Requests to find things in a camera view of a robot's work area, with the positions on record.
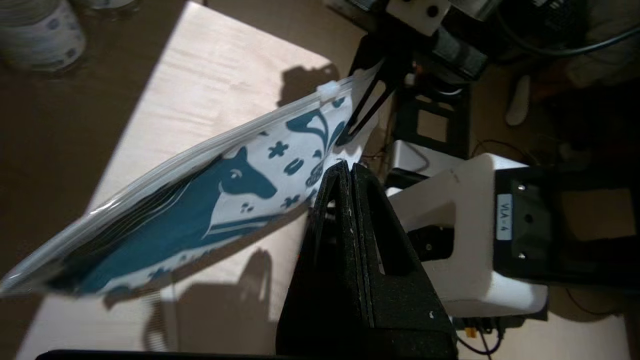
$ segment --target brown floor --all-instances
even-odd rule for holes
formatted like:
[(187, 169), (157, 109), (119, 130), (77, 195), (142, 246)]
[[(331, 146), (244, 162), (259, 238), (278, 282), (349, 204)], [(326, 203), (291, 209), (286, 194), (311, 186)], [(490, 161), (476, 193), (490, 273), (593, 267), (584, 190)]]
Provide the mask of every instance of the brown floor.
[[(0, 274), (83, 213), (182, 4), (146, 1), (133, 18), (118, 22), (83, 17), (90, 47), (83, 64), (60, 79), (0, 69)], [(341, 39), (324, 37), (323, 29), (362, 33), (336, 20), (320, 0), (210, 0), (209, 6), (327, 57), (340, 78), (356, 44), (336, 46)], [(472, 138), (517, 143), (529, 151), (552, 132), (544, 122), (505, 125), (510, 81), (508, 71), (492, 67), (474, 87)], [(381, 147), (384, 133), (382, 126), (374, 134), (369, 153)], [(498, 145), (486, 148), (518, 156)], [(0, 358), (13, 357), (38, 304), (37, 297), (0, 300)]]

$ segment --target bolt hole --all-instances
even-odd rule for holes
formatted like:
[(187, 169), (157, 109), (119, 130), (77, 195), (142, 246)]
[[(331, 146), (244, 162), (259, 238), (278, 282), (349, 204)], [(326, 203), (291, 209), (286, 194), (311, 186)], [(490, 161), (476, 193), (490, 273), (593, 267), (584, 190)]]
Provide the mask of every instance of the bolt hole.
[(440, 9), (438, 9), (438, 7), (435, 5), (431, 5), (427, 8), (427, 15), (429, 17), (436, 17), (438, 16), (439, 12), (440, 12)]

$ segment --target blue cow illustration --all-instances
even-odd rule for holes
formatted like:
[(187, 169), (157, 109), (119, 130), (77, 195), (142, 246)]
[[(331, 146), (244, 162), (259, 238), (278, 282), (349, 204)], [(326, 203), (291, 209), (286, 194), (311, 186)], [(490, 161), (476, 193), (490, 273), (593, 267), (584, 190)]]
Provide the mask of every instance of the blue cow illustration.
[[(184, 250), (244, 234), (209, 233), (212, 212), (223, 192), (270, 199), (277, 189), (247, 162), (246, 148), (240, 148), (233, 158), (221, 158), (194, 177), (170, 208), (126, 234), (120, 246), (82, 279), (79, 292), (95, 293), (115, 277), (158, 264)], [(246, 232), (254, 230), (249, 227)]]

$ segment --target plastic zipper bag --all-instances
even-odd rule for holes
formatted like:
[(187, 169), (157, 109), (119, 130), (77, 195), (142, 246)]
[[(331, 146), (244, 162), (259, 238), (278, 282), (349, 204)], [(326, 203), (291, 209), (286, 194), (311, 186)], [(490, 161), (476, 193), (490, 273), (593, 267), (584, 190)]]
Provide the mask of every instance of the plastic zipper bag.
[(335, 141), (378, 67), (165, 161), (11, 270), (0, 295), (103, 295), (147, 288), (313, 201), (324, 171), (359, 160), (375, 121)]

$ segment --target blue and white patterned fabric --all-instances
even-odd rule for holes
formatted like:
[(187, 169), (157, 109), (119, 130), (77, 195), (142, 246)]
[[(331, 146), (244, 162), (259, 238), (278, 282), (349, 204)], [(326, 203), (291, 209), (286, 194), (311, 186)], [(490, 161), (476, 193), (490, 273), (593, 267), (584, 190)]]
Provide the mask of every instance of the blue and white patterned fabric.
[[(14, 292), (25, 282), (72, 295), (135, 290), (308, 204), (325, 169), (338, 160), (358, 161), (374, 126), (362, 131), (357, 146), (334, 146), (352, 114), (351, 95), (348, 87), (326, 102), (317, 96), (302, 106), (298, 101), (254, 135), (237, 136), (228, 146), (226, 139), (227, 150), (157, 185), (117, 215), (97, 210), (108, 221), (95, 214), (81, 218), (9, 273), (0, 291)], [(89, 231), (92, 226), (98, 230)], [(83, 231), (89, 235), (77, 235)], [(27, 280), (15, 281), (16, 274)]]

